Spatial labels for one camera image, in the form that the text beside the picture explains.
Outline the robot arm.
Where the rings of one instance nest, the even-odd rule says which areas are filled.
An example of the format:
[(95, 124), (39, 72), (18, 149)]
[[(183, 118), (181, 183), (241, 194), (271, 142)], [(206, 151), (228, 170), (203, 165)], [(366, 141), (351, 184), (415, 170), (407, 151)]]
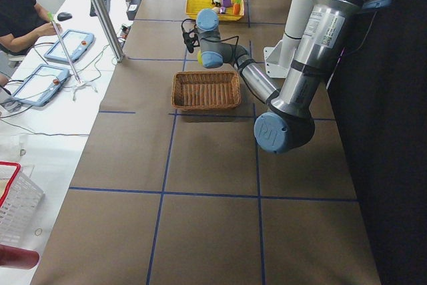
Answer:
[(269, 110), (254, 124), (258, 145), (271, 153), (283, 153), (308, 143), (315, 125), (309, 107), (318, 85), (333, 70), (356, 14), (389, 6), (392, 0), (292, 0), (282, 40), (266, 57), (280, 70), (278, 87), (249, 52), (222, 41), (219, 17), (202, 9), (195, 21), (201, 48), (201, 64), (217, 68), (232, 65), (252, 93)]

